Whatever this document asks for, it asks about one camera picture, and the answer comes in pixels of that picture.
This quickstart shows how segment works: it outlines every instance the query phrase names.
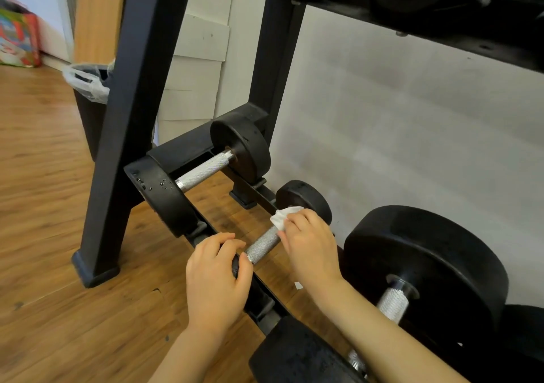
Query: forearm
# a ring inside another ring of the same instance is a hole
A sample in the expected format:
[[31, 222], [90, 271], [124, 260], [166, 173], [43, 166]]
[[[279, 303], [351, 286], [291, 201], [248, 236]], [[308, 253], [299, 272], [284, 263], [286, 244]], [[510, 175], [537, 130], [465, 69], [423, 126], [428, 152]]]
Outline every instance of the forearm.
[[381, 383], [467, 383], [346, 281], [317, 297], [316, 303], [355, 345]]
[[222, 341], [190, 325], [179, 335], [149, 383], [200, 383]]

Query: trash can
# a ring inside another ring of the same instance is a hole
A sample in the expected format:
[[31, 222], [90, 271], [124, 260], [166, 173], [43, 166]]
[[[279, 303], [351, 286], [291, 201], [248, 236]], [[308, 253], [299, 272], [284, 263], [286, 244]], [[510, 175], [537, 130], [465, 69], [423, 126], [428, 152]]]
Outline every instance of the trash can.
[[93, 161], [96, 160], [99, 149], [112, 67], [112, 64], [73, 64], [63, 70], [64, 79], [72, 86], [76, 96], [79, 116]]

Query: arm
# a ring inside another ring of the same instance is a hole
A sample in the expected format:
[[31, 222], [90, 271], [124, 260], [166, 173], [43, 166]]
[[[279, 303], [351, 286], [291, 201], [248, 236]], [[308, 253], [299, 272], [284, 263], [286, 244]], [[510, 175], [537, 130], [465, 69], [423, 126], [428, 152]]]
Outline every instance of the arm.
[[251, 285], [253, 264], [245, 253], [240, 255], [238, 278], [232, 275], [232, 259], [245, 245], [234, 237], [219, 233], [196, 246], [186, 268], [189, 325], [149, 383], [198, 383], [204, 379], [228, 328], [244, 308]]
[[299, 281], [380, 382], [468, 383], [342, 278], [336, 241], [316, 213], [303, 209], [288, 215], [279, 236]]

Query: colorful box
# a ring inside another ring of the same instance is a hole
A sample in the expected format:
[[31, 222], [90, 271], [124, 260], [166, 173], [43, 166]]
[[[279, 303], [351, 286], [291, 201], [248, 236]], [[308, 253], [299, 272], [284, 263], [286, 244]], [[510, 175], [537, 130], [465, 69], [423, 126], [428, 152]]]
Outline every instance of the colorful box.
[[0, 64], [18, 67], [41, 65], [37, 16], [31, 12], [0, 9]]

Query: finger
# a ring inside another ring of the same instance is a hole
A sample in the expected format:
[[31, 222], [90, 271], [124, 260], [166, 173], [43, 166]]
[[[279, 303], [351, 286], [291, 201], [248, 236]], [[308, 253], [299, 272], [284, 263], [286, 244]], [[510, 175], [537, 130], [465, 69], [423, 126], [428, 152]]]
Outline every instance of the finger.
[[300, 233], [299, 228], [291, 220], [285, 220], [283, 222], [283, 227], [284, 227], [285, 236], [287, 237], [287, 240], [289, 240], [295, 234]]
[[219, 253], [217, 253], [217, 256], [231, 263], [232, 259], [235, 258], [236, 250], [241, 249], [243, 246], [245, 246], [245, 242], [242, 240], [227, 240], [221, 247], [221, 250], [219, 250]]
[[310, 224], [305, 215], [300, 213], [293, 213], [287, 215], [287, 218], [295, 223], [300, 231], [306, 230], [309, 228]]
[[299, 211], [299, 214], [302, 214], [314, 227], [321, 227], [324, 223], [323, 219], [317, 215], [314, 210], [309, 208], [303, 208]]
[[249, 261], [246, 253], [240, 255], [238, 264], [240, 269], [238, 270], [238, 278], [236, 279], [236, 289], [245, 302], [248, 299], [249, 288], [251, 287], [253, 264]]
[[285, 231], [278, 231], [277, 236], [280, 237], [280, 240], [283, 244], [283, 248], [289, 254], [291, 252], [291, 248], [289, 246], [289, 239], [287, 238], [287, 235], [285, 234]]
[[212, 259], [217, 256], [221, 244], [235, 237], [234, 233], [218, 233], [214, 236], [207, 238], [206, 247], [202, 253], [202, 256], [207, 259]]

